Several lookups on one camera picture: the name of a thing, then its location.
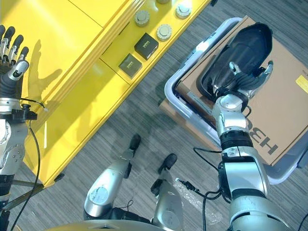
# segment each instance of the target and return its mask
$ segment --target cable connector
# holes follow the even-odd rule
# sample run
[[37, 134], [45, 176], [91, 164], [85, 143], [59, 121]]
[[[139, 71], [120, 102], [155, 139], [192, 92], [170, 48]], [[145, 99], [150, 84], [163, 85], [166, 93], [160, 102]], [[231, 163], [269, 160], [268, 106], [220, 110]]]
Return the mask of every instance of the cable connector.
[[192, 190], [194, 192], [199, 192], [199, 189], [196, 189], [196, 187], [194, 187], [189, 181], [183, 181], [180, 178], [176, 178], [176, 181], [181, 182], [188, 190]]

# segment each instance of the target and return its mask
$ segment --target metal stand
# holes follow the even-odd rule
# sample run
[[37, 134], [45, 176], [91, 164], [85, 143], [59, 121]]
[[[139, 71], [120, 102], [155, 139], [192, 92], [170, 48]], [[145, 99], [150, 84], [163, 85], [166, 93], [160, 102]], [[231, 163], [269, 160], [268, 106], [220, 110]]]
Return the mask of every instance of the metal stand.
[[[59, 174], [56, 179], [54, 179], [54, 182], [57, 182], [61, 180], [64, 177], [64, 173]], [[20, 185], [20, 186], [26, 186], [26, 187], [33, 187], [33, 182], [28, 181], [22, 181], [22, 180], [13, 180], [13, 185]], [[38, 194], [39, 192], [43, 191], [45, 189], [43, 184], [37, 184], [31, 197]], [[10, 201], [2, 210], [11, 210], [12, 208], [15, 208], [16, 206], [20, 205], [22, 202], [26, 201], [26, 199], [29, 197], [32, 189], [25, 194], [17, 197], [16, 199]]]

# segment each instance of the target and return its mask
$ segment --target gray carpet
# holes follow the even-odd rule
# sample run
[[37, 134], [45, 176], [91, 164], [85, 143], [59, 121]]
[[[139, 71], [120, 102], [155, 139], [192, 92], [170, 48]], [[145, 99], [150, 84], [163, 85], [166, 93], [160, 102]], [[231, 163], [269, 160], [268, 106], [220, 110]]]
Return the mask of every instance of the gray carpet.
[[[217, 188], [217, 173], [193, 153], [200, 143], [157, 107], [164, 99], [164, 84], [177, 70], [190, 51], [210, 35], [225, 19], [245, 15], [268, 24], [274, 37], [308, 66], [308, 2], [306, 0], [219, 0], [207, 7], [175, 42], [140, 85], [122, 103], [110, 119], [99, 129], [65, 170], [66, 176], [54, 186], [32, 198], [19, 219], [25, 231], [36, 231], [82, 220], [83, 203], [88, 189], [99, 174], [124, 151], [132, 135], [137, 132], [142, 143], [132, 161], [133, 169], [115, 201], [124, 206], [126, 198], [133, 198], [130, 211], [151, 218], [155, 198], [150, 186], [157, 178], [156, 169], [169, 154], [176, 153], [178, 162], [173, 177], [189, 180], [202, 192]], [[208, 154], [218, 164], [219, 157]], [[34, 180], [25, 167], [16, 176], [20, 180]], [[12, 195], [23, 193], [23, 187], [12, 187]], [[297, 230], [308, 212], [308, 167], [296, 169], [284, 183], [272, 186], [270, 199], [282, 210], [285, 220]], [[187, 231], [200, 231], [202, 214], [188, 200], [183, 199], [184, 224]], [[21, 206], [12, 210], [11, 224]], [[221, 198], [207, 203], [209, 231], [226, 230], [228, 209]], [[302, 230], [308, 230], [308, 220]]]

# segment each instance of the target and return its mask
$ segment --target clear plastic wrap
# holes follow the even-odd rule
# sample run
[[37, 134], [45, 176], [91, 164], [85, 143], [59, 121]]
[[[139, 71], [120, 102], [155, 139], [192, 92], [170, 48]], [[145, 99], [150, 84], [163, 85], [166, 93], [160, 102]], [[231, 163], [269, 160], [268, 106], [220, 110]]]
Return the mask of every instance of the clear plastic wrap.
[[[178, 190], [182, 198], [185, 198], [196, 209], [202, 212], [203, 199], [193, 191], [188, 190], [182, 183], [175, 180], [173, 186]], [[209, 225], [214, 225], [222, 220], [222, 214], [209, 206], [205, 207], [206, 222]]]

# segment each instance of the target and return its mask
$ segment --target yellow shelf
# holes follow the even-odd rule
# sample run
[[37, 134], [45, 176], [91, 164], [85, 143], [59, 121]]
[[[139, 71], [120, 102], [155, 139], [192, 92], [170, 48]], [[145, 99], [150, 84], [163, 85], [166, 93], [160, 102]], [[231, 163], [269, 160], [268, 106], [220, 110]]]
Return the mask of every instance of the yellow shelf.
[[38, 113], [34, 130], [52, 115], [144, 1], [1, 1], [1, 23], [14, 26], [13, 40], [22, 34], [23, 46], [30, 50], [22, 96], [44, 102], [49, 109], [44, 113], [32, 105]]
[[[36, 136], [42, 152], [39, 179], [45, 186], [53, 184], [55, 177], [63, 171], [210, 0], [190, 0], [193, 6], [192, 13], [184, 20], [175, 16], [175, 7], [179, 2], [182, 1], [172, 0], [163, 5], [155, 0], [147, 0], [142, 9], [150, 12], [150, 23], [146, 27], [137, 27], [131, 19], [95, 65], [50, 114], [47, 121], [42, 124], [40, 121], [33, 123], [37, 128]], [[144, 60], [134, 51], [134, 45], [145, 32], [157, 40], [157, 27], [167, 23], [173, 28], [171, 38], [159, 42], [158, 50], [148, 61]], [[133, 79], [118, 68], [128, 53], [132, 53], [143, 65]], [[26, 140], [26, 151], [25, 163], [36, 172], [37, 154], [31, 137]]]
[[[79, 151], [82, 146], [78, 144], [116, 109], [128, 88], [128, 83], [98, 60], [68, 94], [36, 132], [41, 151], [39, 179], [45, 186], [53, 183]], [[37, 151], [31, 136], [26, 140], [26, 152], [24, 161], [36, 172]]]
[[[175, 15], [175, 9], [180, 2], [185, 2], [192, 7], [192, 13], [186, 19], [179, 19]], [[149, 24], [146, 27], [138, 27], [136, 26], [134, 19], [131, 19], [130, 23], [101, 56], [101, 59], [115, 72], [117, 72], [127, 83], [134, 84], [135, 81], [140, 81], [143, 76], [145, 76], [145, 74], [154, 66], [157, 60], [164, 54], [166, 49], [172, 45], [172, 43], [186, 29], [189, 23], [209, 2], [210, 0], [171, 0], [167, 4], [160, 4], [155, 0], [146, 1], [140, 10], [147, 10], [150, 13]], [[158, 40], [156, 36], [157, 28], [161, 24], [169, 24], [172, 28], [170, 39], [164, 42]], [[145, 32], [159, 42], [158, 49], [147, 61], [134, 50], [135, 44]], [[119, 65], [128, 53], [131, 53], [142, 63], [142, 69], [134, 76], [133, 79], [131, 79], [119, 68]]]

